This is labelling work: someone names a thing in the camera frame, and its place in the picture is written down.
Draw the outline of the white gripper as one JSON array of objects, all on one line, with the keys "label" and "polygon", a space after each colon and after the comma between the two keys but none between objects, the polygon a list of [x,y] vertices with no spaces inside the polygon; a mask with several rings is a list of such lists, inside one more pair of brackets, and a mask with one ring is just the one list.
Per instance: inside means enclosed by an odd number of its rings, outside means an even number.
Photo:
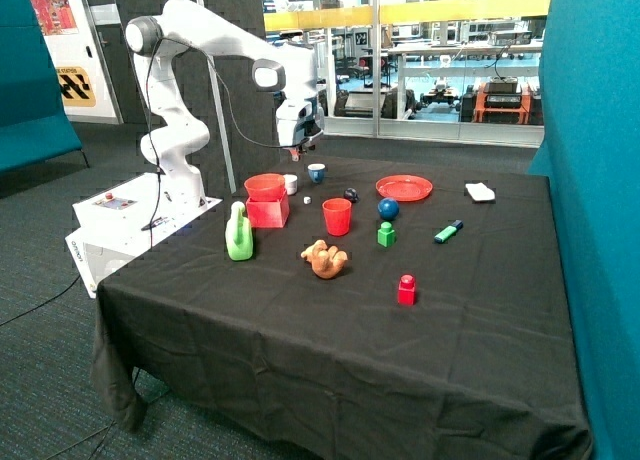
[{"label": "white gripper", "polygon": [[289,148],[293,161],[300,159],[296,148],[313,144],[324,134],[324,110],[317,97],[285,99],[276,109],[279,146]]}]

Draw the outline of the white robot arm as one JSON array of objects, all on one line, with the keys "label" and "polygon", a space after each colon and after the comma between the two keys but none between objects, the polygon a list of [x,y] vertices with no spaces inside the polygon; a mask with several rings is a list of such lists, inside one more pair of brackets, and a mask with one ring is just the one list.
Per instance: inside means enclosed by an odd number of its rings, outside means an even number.
[{"label": "white robot arm", "polygon": [[190,0],[168,0],[161,14],[131,20],[125,38],[144,101],[165,122],[143,137],[141,150],[164,173],[169,197],[178,206],[198,207],[205,201],[201,173],[186,157],[208,143],[210,132],[182,99],[172,67],[176,55],[193,49],[210,58],[252,60],[258,89],[285,96],[276,111],[276,128],[280,146],[293,155],[323,132],[317,61],[309,46],[274,46]]}]

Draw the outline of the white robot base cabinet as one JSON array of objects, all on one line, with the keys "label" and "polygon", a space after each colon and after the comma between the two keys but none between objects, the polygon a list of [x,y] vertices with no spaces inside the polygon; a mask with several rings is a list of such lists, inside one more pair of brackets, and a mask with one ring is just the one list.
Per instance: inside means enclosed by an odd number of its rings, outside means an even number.
[{"label": "white robot base cabinet", "polygon": [[[164,175],[144,173],[74,204],[79,228],[66,244],[89,297],[96,297],[103,279],[219,203],[207,196],[184,203]],[[168,221],[141,230],[159,217]]]}]

